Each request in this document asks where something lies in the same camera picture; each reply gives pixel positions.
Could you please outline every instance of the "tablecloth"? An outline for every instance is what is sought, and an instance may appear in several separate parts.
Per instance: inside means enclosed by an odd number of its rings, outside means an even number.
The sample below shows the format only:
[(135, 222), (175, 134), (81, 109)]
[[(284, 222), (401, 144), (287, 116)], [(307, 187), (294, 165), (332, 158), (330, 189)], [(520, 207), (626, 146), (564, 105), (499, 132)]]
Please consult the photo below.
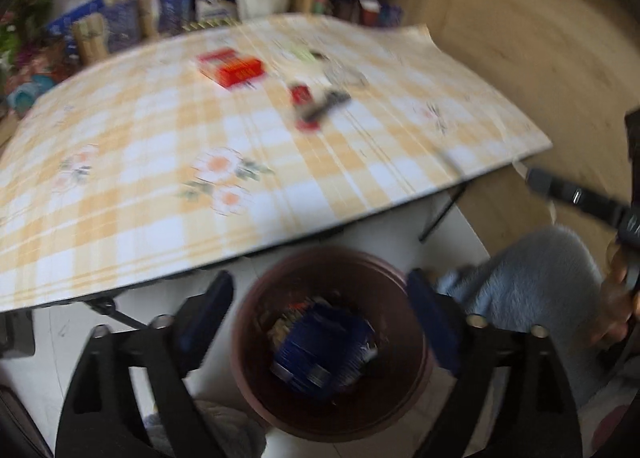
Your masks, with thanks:
[[(198, 72), (226, 47), (267, 75), (227, 90)], [(352, 100), (300, 131), (292, 80)], [(293, 240), (549, 146), (426, 27), (290, 15), (141, 46), (42, 96), (0, 160), (0, 310)]]

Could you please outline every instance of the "leg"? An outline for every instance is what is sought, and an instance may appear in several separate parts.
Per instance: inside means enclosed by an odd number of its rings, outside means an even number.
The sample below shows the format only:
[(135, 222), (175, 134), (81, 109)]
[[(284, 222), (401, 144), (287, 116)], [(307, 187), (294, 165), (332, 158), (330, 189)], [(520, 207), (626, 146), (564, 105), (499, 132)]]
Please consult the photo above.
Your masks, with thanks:
[(601, 281), (576, 234), (546, 228), (478, 267), (443, 276), (436, 290), (499, 328), (529, 331), (533, 324), (545, 326), (581, 406), (604, 380), (596, 361), (598, 351), (578, 337), (595, 318)]

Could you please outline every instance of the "hand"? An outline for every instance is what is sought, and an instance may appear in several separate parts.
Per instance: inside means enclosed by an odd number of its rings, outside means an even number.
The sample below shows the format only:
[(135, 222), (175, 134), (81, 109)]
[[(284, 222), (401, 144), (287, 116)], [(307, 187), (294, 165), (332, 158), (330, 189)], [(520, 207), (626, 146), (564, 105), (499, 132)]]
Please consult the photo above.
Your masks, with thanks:
[(634, 298), (625, 289), (626, 256), (619, 248), (611, 260), (611, 270), (600, 287), (598, 317), (590, 333), (591, 344), (612, 345), (626, 337), (626, 322), (633, 315), (640, 320), (640, 294)]

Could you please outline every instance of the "red package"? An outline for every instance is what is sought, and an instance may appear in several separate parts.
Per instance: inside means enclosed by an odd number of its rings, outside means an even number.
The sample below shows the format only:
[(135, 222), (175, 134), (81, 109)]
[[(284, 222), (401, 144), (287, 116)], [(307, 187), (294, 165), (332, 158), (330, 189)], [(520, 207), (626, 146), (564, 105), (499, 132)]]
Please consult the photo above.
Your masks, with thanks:
[(196, 60), (200, 71), (224, 88), (254, 79), (264, 73), (262, 61), (255, 57), (239, 56), (232, 48), (207, 52), (199, 55)]

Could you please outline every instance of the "floor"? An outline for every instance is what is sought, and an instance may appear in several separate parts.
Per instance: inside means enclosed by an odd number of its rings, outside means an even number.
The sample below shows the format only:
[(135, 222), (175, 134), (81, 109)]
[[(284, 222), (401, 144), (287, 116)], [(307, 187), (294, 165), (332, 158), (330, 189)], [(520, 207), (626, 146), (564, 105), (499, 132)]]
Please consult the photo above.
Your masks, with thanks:
[[(457, 208), (433, 233), (425, 245), (417, 241), (418, 234), (429, 217), (441, 208), (447, 197), (443, 194), (423, 199), (407, 206), (368, 218), (346, 228), (324, 244), (343, 245), (369, 252), (402, 271), (416, 266), (445, 271), (465, 263), (478, 263), (487, 253), (475, 233)], [(260, 256), (241, 258), (221, 268), (236, 279), (236, 298), (226, 316), (203, 366), (186, 379), (191, 393), (238, 409), (248, 409), (232, 378), (229, 364), (230, 326), (234, 311), (257, 276), (281, 258), (312, 247), (308, 242), (272, 250)], [(117, 298), (126, 314), (149, 322), (158, 314), (173, 313), (184, 298), (204, 291), (216, 269), (194, 276), (129, 290)], [(36, 354), (31, 358), (0, 361), (0, 382), (11, 386), (18, 394), (43, 437), (54, 449), (60, 410), (71, 375), (88, 333), (97, 324), (110, 324), (113, 330), (125, 329), (89, 310), (84, 304), (52, 306), (35, 310), (34, 330)], [(410, 458), (428, 433), (447, 398), (454, 379), (437, 368), (430, 384), (413, 409), (393, 427), (364, 440), (341, 444), (315, 443), (290, 436), (276, 429), (268, 432), (264, 458)], [(134, 370), (136, 395), (142, 414), (153, 409), (153, 398), (143, 374)], [(485, 406), (476, 435), (468, 451), (478, 450), (490, 419), (490, 402)]]

